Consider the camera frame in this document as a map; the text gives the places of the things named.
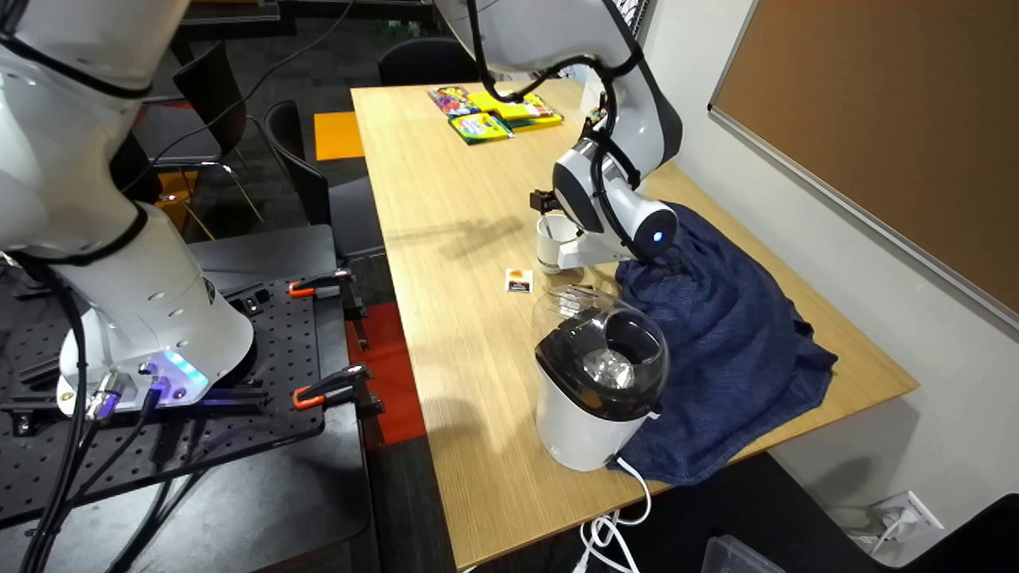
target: wooden table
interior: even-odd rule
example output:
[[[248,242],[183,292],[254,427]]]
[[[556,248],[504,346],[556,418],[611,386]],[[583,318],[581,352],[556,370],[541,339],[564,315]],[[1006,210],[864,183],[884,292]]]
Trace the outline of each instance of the wooden table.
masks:
[[[527,192],[548,189],[555,158],[577,141],[581,91],[548,86],[541,95],[566,113],[564,129],[465,147],[419,86],[353,89],[459,567],[483,565],[641,498],[638,484],[618,471],[559,468],[536,433],[536,305],[571,280],[611,285],[608,272],[538,274]],[[837,352],[824,404],[762,435],[740,460],[913,387],[900,367],[679,169],[659,169],[650,193],[695,206],[754,256],[816,324],[818,343]],[[505,266],[533,266],[536,289],[505,292]]]

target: wall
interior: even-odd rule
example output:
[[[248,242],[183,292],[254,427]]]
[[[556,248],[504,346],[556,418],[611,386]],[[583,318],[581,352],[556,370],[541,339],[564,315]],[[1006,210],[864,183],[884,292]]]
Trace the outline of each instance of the wall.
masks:
[[[947,532],[1019,494],[1019,343],[940,292],[707,119],[748,0],[657,0],[646,53],[686,119],[679,166],[884,346],[921,387],[778,449],[848,532],[864,507],[918,489]],[[884,565],[905,565],[921,537]]]

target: cork board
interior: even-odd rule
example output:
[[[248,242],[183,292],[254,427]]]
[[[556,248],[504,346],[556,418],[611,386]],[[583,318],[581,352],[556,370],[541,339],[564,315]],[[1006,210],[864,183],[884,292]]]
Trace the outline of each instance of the cork board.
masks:
[[[709,107],[1017,315],[1017,23],[1017,0],[757,0]]]

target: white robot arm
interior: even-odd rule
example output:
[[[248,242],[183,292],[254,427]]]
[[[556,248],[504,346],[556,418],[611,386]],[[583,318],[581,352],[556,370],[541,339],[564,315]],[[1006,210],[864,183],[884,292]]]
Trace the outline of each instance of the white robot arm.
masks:
[[[555,166],[555,199],[596,248],[559,266],[657,257],[675,217],[642,199],[641,183],[679,152],[682,120],[613,0],[440,0],[440,11],[492,95],[487,64],[536,75],[504,99],[533,91],[566,64],[586,64],[602,80],[600,116]]]
[[[254,329],[196,272],[171,223],[125,200],[107,158],[189,0],[0,0],[0,251],[52,265],[81,298],[89,409],[201,400]],[[75,343],[57,404],[75,400]]]

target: navy blue cloth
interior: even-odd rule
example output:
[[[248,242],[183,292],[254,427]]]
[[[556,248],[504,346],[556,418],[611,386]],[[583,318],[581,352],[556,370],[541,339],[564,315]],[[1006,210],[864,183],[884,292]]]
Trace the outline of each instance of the navy blue cloth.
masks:
[[[679,213],[659,265],[624,262],[620,298],[665,334],[671,367],[659,418],[620,449],[642,479],[698,484],[754,435],[822,404],[833,352],[775,277],[695,210]]]

